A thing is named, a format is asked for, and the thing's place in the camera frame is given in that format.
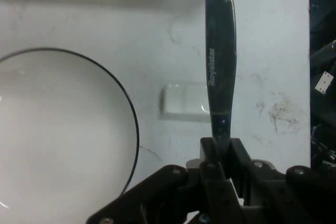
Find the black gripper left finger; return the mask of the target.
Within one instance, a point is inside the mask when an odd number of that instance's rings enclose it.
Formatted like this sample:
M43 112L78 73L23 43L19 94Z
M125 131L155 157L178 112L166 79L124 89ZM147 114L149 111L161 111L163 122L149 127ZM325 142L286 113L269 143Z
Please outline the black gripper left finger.
M87 223L244 223L232 184L244 158L238 138L201 139L195 166L166 165L90 216Z

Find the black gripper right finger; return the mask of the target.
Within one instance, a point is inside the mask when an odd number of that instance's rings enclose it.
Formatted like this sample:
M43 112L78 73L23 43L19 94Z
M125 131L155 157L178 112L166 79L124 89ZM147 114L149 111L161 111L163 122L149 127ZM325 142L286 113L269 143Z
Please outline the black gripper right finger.
M229 176L247 207L259 207L269 222L335 223L335 175L306 166L283 174L251 159L238 138L230 139Z

